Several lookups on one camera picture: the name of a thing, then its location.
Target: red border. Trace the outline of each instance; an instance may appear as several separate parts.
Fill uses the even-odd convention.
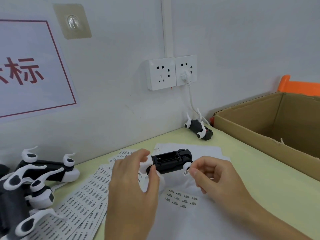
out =
[[[66,70],[64,69],[64,66],[63,66],[63,64],[62,64],[62,60],[61,60],[60,54],[59,54],[59,52],[58,52],[58,48],[57,48],[57,46],[56,46],[56,43],[55,43],[55,41],[54,41],[54,37],[53,37],[53,35],[52,35],[52,32],[51,32],[51,29],[50,29],[50,26],[49,26],[48,21],[47,21],[47,20],[11,20],[11,19],[0,19],[0,22],[33,22],[33,23],[46,23],[46,24],[47,24],[47,27],[48,27],[50,36],[51,36],[51,38],[52,38],[52,42],[53,42],[53,44],[54,44],[54,47],[56,48],[56,52],[57,52],[57,55],[58,55],[58,57],[59,57],[59,60],[60,60],[60,63],[61,63],[61,66],[62,66],[64,75],[66,76],[66,81],[68,82],[68,85],[69,85],[69,88],[70,88],[70,92],[71,92],[72,97],[73,97],[73,100],[74,100],[74,103],[73,103],[73,104],[65,104],[65,105],[60,105],[60,106],[55,106],[55,107],[50,107],[50,108],[37,109],[37,110],[32,110],[32,111],[27,111],[27,112],[22,112],[22,113],[14,113],[14,114],[9,114],[9,115],[0,116],[0,118],[9,117],[9,116],[15,116],[15,115],[22,115],[22,114],[27,114],[27,113],[32,113],[32,112],[37,112],[37,111],[42,111],[42,110],[47,110],[47,109],[55,109],[55,108],[60,108],[60,107],[65,107],[65,106],[77,104],[76,99],[75,99],[75,96],[74,96],[73,91],[72,91],[72,89],[71,89],[71,85],[70,85],[68,76],[67,76],[67,74],[66,74]]]

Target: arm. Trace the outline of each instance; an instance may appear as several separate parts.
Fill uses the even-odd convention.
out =
[[[105,240],[145,240],[155,221],[158,207],[159,177],[156,167],[149,173],[149,185],[143,193],[138,183],[140,162],[150,154],[138,150],[117,160],[109,184]]]
[[[202,193],[262,239],[310,240],[260,206],[229,161],[204,156],[193,162],[189,172]]]

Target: cardboard box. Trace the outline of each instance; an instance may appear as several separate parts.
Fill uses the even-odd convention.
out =
[[[269,94],[217,112],[214,127],[320,181],[320,97]]]

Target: table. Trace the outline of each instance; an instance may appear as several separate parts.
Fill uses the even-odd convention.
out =
[[[320,182],[222,131],[209,128],[213,130],[213,137],[209,141],[199,140],[189,129],[181,128],[128,148],[145,148],[152,152],[157,143],[221,147],[223,155],[231,158],[250,194],[259,204],[309,237],[320,239]],[[77,165],[76,168],[81,172],[79,179],[55,192],[55,204],[119,151]],[[104,225],[100,226],[94,239],[104,239]]]

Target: red chinese character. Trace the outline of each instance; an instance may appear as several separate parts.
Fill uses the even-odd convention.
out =
[[[10,57],[7,57],[7,60],[9,64],[5,64],[5,67],[10,67],[10,78],[13,79],[14,76],[17,78],[20,85],[23,85],[22,80],[18,74],[18,72],[21,74],[22,71],[20,71],[18,68],[19,65],[17,63],[13,63]]]
[[[0,76],[0,80],[3,81],[5,84],[9,83],[6,79]]]
[[[35,61],[34,58],[27,58],[27,59],[18,59],[19,62],[26,62],[26,61]],[[30,81],[32,84],[37,82],[37,78],[33,72],[33,68],[39,68],[38,65],[25,65],[25,66],[21,66],[21,69],[28,69],[30,72],[30,75],[32,77],[32,81]],[[44,80],[44,77],[41,75],[40,72],[35,71],[35,73],[40,77],[41,80]],[[27,82],[28,81],[28,72],[24,72],[24,80]]]

